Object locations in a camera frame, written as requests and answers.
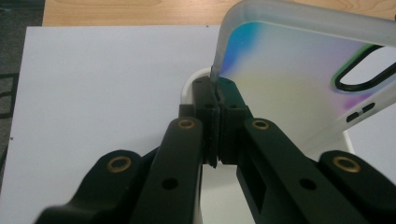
wooden table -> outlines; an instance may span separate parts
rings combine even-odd
[[[396,0],[293,0],[395,20]],[[47,0],[43,26],[220,24],[239,0]]]

phone case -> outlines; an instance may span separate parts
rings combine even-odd
[[[281,1],[242,1],[225,16],[211,79],[238,86],[253,116],[308,157],[353,152],[349,127],[396,101],[396,24]]]

brass insert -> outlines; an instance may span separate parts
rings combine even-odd
[[[183,119],[178,122],[178,127],[182,128],[182,129],[190,129],[194,126],[195,126],[194,121],[192,121],[190,119]]]
[[[253,127],[260,130],[267,130],[270,128],[270,125],[264,120],[254,120],[252,123]]]
[[[128,169],[132,164],[132,161],[129,157],[126,156],[118,156],[111,159],[107,163],[107,170],[110,173],[120,173]]]
[[[350,173],[358,173],[361,171],[361,167],[359,166],[359,164],[348,157],[343,157],[343,156],[334,157],[334,159],[332,159],[332,163],[334,163],[334,165],[340,168],[341,170]]]

screw hole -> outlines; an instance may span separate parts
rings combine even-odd
[[[341,170],[350,173],[358,173],[361,170],[359,164],[348,157],[342,157],[342,156],[335,157],[334,159],[332,159],[332,163],[334,163],[334,165],[340,168]]]
[[[178,122],[178,127],[182,129],[190,129],[195,125],[194,121],[190,119],[183,119]]]
[[[270,125],[263,120],[254,120],[253,127],[260,130],[266,130],[269,129]]]
[[[174,178],[167,178],[163,181],[164,189],[175,189],[177,188],[177,186],[178,186],[177,180]]]
[[[107,170],[110,173],[120,173],[128,169],[132,164],[132,161],[129,157],[118,156],[111,159],[107,163]]]
[[[309,189],[309,190],[314,190],[317,188],[317,184],[315,184],[314,181],[307,179],[307,178],[301,179],[300,185],[301,185],[301,187],[303,187],[305,189]]]

black plastic part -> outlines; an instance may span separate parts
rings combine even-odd
[[[341,79],[346,76],[355,66],[357,66],[361,61],[363,61],[367,56],[369,56],[374,51],[383,48],[382,46],[373,45],[364,51],[358,58],[355,59],[344,71],[342,71],[334,81],[334,85],[338,90],[341,91],[365,91],[369,90],[372,87],[380,84],[387,78],[393,76],[396,73],[396,63],[392,64],[384,71],[373,77],[371,80],[356,84],[356,85],[349,85],[341,82]]]
[[[179,117],[194,117],[194,105],[179,105],[178,106]]]
[[[218,79],[217,95],[221,108],[219,160],[223,164],[237,164],[238,147],[237,136],[244,126],[245,119],[253,116],[245,105],[235,83],[230,79]]]
[[[396,223],[396,187],[374,167],[344,151],[321,155],[318,168],[373,223]]]
[[[218,164],[220,107],[215,86],[209,77],[200,77],[192,82],[194,116],[204,125],[204,163],[213,167]]]
[[[273,122],[245,130],[237,176],[256,223],[368,223]]]
[[[149,169],[151,168],[151,164],[154,161],[155,156],[157,155],[157,152],[158,152],[158,147],[142,157],[142,162],[143,162],[142,174],[145,175],[144,176],[145,180],[147,174],[149,173]]]
[[[202,223],[202,141],[198,119],[170,123],[129,223]]]
[[[134,152],[106,154],[84,177],[73,199],[44,210],[36,224],[126,223],[143,184],[141,168]]]

